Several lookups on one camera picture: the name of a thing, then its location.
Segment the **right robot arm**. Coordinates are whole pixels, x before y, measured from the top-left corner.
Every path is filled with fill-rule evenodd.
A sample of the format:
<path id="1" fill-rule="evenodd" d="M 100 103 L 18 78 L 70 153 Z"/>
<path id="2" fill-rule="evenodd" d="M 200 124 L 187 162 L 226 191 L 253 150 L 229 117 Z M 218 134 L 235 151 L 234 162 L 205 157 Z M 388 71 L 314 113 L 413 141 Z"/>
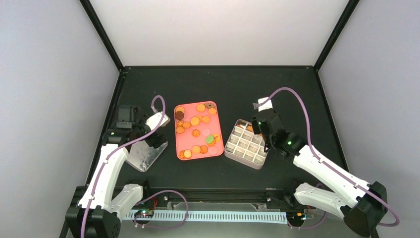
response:
<path id="1" fill-rule="evenodd" d="M 356 234 L 378 237 L 377 226 L 388 212 L 387 190 L 375 181 L 360 179 L 322 155 L 300 135 L 287 132 L 274 109 L 263 109 L 252 121 L 254 134 L 264 140 L 264 150 L 279 151 L 296 167 L 308 172 L 328 190 L 304 182 L 282 193 L 283 203 L 290 208 L 298 204 L 321 209 L 342 219 Z"/>

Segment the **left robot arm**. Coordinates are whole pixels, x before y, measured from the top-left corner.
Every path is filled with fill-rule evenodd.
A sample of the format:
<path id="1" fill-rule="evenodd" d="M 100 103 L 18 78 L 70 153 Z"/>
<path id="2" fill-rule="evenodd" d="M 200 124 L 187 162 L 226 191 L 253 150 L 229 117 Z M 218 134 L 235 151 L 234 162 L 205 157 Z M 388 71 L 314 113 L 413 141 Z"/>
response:
<path id="1" fill-rule="evenodd" d="M 165 110 L 159 112 L 152 107 L 149 118 L 141 115 L 138 107 L 121 106 L 117 121 L 103 134 L 98 166 L 92 180 L 77 205 L 68 208 L 65 220 L 75 238 L 116 238 L 121 222 L 131 208 L 142 199 L 141 184 L 125 185 L 113 196 L 121 168 L 131 145 L 144 142 L 169 122 Z"/>

